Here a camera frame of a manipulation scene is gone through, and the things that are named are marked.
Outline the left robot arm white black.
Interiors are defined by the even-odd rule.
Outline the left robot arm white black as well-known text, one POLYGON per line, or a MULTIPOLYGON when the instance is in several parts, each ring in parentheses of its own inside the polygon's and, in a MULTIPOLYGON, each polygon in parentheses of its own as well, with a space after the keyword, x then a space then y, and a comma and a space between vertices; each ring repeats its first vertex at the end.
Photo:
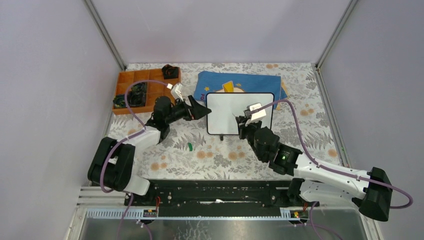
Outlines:
POLYGON ((111 191, 135 194, 144 206, 152 204, 155 192, 150 181, 133 173, 136 147, 146 149, 161 143, 170 132, 170 125, 178 120, 199 120, 212 111, 198 103, 192 95, 188 102, 167 96, 155 100, 150 119, 139 132, 122 140, 104 137, 95 152, 87 172, 89 181, 100 185, 105 193, 111 191))

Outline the white board with black frame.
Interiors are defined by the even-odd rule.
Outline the white board with black frame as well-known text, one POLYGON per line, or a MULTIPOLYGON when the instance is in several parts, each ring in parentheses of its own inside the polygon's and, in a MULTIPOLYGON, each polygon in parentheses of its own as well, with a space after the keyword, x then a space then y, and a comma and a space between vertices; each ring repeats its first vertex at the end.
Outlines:
POLYGON ((271 92, 213 92, 206 95, 206 107, 211 110, 206 116, 206 131, 209 135, 236 136, 236 117, 244 116, 249 106, 260 103, 262 106, 275 100, 271 92))

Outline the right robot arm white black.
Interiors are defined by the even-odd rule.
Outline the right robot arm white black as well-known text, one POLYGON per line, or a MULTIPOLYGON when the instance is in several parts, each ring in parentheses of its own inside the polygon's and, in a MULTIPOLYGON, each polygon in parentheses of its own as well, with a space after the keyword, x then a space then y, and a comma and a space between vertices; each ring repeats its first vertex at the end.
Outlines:
POLYGON ((235 117, 238 136, 247 140, 256 158, 280 175, 294 180, 320 182, 340 191, 364 216, 376 221, 389 219, 393 191, 386 172, 378 167, 370 171, 352 169, 311 160, 306 152, 285 145, 280 137, 262 122, 249 122, 247 116, 235 117))

